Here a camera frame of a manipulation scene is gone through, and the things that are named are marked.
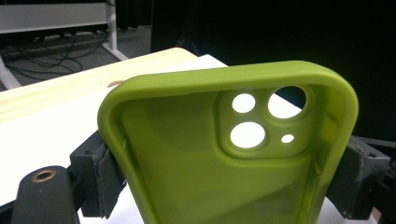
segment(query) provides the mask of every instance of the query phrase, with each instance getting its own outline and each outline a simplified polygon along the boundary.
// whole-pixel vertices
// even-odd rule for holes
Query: floor
[[[128,58],[150,52],[151,27],[139,26],[118,30],[118,50]],[[8,69],[22,86],[46,79],[74,74],[118,60],[101,47],[107,41],[105,33],[78,32],[46,36],[44,41],[0,49]],[[0,91],[6,88],[0,82]]]

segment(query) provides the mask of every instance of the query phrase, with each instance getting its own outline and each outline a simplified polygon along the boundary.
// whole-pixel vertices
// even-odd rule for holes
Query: metal stand leg
[[[0,81],[3,83],[4,87],[6,87],[7,90],[21,86],[20,82],[6,68],[1,56],[0,56]]]
[[[108,25],[108,43],[102,44],[102,47],[110,52],[114,57],[120,61],[127,60],[128,57],[117,50],[117,24],[116,24],[116,7],[115,0],[109,0],[106,4],[106,15]]]

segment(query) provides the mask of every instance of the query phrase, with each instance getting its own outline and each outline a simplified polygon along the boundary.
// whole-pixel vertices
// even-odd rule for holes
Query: phone case
[[[268,102],[288,86],[305,106],[277,118]],[[233,107],[241,94],[248,111]],[[102,102],[98,126],[145,223],[291,224],[316,223],[357,116],[334,71],[282,62],[133,77]]]

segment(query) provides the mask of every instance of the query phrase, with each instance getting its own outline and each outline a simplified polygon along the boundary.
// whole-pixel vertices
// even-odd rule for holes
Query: silicone phone case
[[[278,119],[268,101],[288,86],[305,107]],[[251,111],[233,109],[240,93],[254,97]],[[283,62],[133,77],[103,101],[98,125],[145,223],[290,224],[317,221],[357,116],[339,75]],[[265,131],[255,147],[230,137],[244,122]]]

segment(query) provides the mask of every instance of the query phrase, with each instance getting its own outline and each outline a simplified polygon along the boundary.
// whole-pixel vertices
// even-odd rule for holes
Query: dark background
[[[396,141],[396,1],[154,0],[151,51],[174,47],[183,34],[192,34],[194,53],[228,65],[303,60],[331,68],[358,94],[354,134]]]

